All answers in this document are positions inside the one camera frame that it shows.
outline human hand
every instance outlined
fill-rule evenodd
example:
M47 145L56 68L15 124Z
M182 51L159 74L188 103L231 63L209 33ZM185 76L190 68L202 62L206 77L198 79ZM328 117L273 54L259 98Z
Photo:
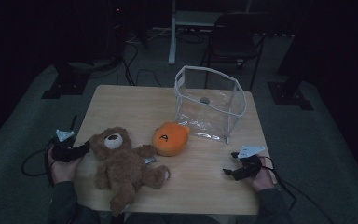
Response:
M53 147L48 150L48 165L50 167L51 177L53 179L54 185L63 181L74 181L76 177L77 166L83 157L69 162L55 161L52 157L52 149Z
M261 164L266 166L266 159L263 157L259 158L261 160ZM261 168L256 177L248 177L244 179L244 181L250 184L257 192L263 189L275 188L271 173L266 168Z

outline orange pumpkin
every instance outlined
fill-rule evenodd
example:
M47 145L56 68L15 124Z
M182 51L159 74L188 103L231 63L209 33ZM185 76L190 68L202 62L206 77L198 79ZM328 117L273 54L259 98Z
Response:
M165 122L153 135L152 145L161 156L176 156L187 144L190 128L175 122Z

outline table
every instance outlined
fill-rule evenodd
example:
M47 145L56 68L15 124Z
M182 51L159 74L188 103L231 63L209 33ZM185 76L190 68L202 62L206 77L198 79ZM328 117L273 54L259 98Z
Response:
M244 11L249 12L253 0L246 2ZM168 56L168 64L175 64L176 60L176 26L202 26L213 27L221 12L201 12L201 11L183 11L176 10L176 0L172 0L172 17L171 17L171 45Z
M151 165L167 165L171 177L161 189L141 187L135 202L125 212L257 214L258 200L252 188L222 171L223 168L234 170L241 167L230 153L240 151L242 145L263 146L266 150L261 155L269 155L253 96L248 91L245 96L247 111L232 132L229 145L191 135L181 154L156 156L158 162ZM129 131L133 147L150 144L156 128L164 121L174 119L175 103L173 88L99 86L89 104L75 146L82 145L93 134L115 126ZM93 186L98 164L92 152L80 163L75 181L78 201L94 210L109 211L113 192Z

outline transparent bag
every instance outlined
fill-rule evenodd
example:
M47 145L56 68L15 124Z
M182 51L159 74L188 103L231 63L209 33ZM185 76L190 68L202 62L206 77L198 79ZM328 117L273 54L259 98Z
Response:
M175 122L190 134L229 144L246 110L238 80L206 67L184 66L175 77Z

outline person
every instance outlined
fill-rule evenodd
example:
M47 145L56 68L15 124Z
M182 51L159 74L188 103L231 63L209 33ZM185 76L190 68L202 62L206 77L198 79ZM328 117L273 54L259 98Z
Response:
M54 182L54 192L48 211L48 224L61 223L101 223L97 211L77 203L74 187L76 169L82 158L70 162L54 161L51 149L48 151L51 176ZM256 177L244 179L251 185L259 197L259 213L256 224L293 223L289 209L281 193L275 188L271 174L267 169L261 169ZM160 215L160 214L131 214L125 224L218 224L212 217L206 215Z

